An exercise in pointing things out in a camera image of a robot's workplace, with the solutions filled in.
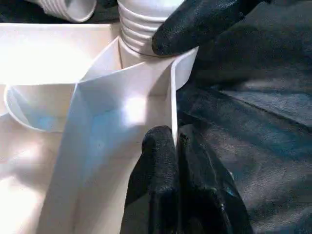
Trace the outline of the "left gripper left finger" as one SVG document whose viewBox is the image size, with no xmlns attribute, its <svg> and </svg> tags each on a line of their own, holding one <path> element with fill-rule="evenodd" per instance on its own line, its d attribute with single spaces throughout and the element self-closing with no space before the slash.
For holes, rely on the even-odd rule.
<svg viewBox="0 0 312 234">
<path fill-rule="evenodd" d="M 150 129 L 131 172 L 120 233 L 175 234 L 178 227 L 179 172 L 172 131 Z"/>
</svg>

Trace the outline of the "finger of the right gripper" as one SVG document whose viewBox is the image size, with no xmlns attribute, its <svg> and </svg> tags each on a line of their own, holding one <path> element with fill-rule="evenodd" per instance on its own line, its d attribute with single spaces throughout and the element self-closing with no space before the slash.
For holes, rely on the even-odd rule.
<svg viewBox="0 0 312 234">
<path fill-rule="evenodd" d="M 184 53 L 209 42 L 244 19 L 260 0 L 185 0 L 152 36 L 158 56 Z"/>
</svg>

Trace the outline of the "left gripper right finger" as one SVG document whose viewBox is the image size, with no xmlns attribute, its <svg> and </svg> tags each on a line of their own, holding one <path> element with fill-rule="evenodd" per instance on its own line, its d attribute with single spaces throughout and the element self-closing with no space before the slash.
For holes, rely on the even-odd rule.
<svg viewBox="0 0 312 234">
<path fill-rule="evenodd" d="M 230 172 L 197 132 L 178 138 L 181 227 L 185 234 L 252 234 Z"/>
</svg>

